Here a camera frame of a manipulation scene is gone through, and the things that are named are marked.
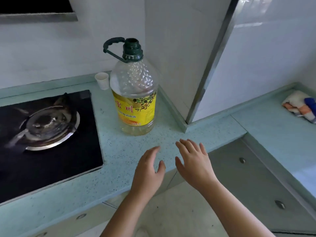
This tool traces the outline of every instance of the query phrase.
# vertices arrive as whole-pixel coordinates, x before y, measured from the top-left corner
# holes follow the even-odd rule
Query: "light blue countertop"
[[[316,125],[281,106],[294,90],[232,114],[316,198]]]
[[[180,138],[202,142],[209,152],[246,133],[236,120],[227,116],[217,122],[206,122],[184,134],[158,95],[154,129],[144,136],[128,136],[118,128],[111,91],[100,90],[96,82],[34,93],[31,93],[32,85],[28,86],[29,94],[0,99],[0,106],[90,90],[104,166],[98,171],[0,206],[0,236],[28,236],[39,228],[62,221],[128,190],[138,160],[148,148],[161,145],[155,167],[162,159],[169,171],[175,168],[174,157],[179,155],[175,141]]]

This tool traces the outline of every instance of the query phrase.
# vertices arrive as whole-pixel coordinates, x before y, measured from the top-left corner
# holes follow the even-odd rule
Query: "right hand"
[[[176,167],[187,183],[201,193],[209,184],[218,182],[202,143],[198,146],[190,139],[180,139],[180,142],[176,142],[176,146],[184,161],[183,165],[179,157],[176,156]]]

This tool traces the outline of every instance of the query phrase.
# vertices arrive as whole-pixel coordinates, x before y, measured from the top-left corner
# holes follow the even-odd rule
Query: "floor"
[[[99,237],[106,224],[77,237]],[[146,228],[151,237],[228,236],[208,203],[186,182],[153,197],[140,216],[139,227]]]

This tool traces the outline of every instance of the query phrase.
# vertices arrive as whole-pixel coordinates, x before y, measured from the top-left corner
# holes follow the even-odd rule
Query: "cooking oil bottle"
[[[108,50],[113,43],[124,42],[123,58]],[[158,75],[144,59],[139,41],[115,37],[107,40],[103,51],[119,59],[110,75],[116,109],[122,131],[145,135],[154,127]]]

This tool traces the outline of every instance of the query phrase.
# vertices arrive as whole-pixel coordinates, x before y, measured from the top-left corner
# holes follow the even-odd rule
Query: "white paper cup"
[[[105,72],[97,73],[94,78],[97,80],[101,90],[106,90],[110,87],[109,74]]]

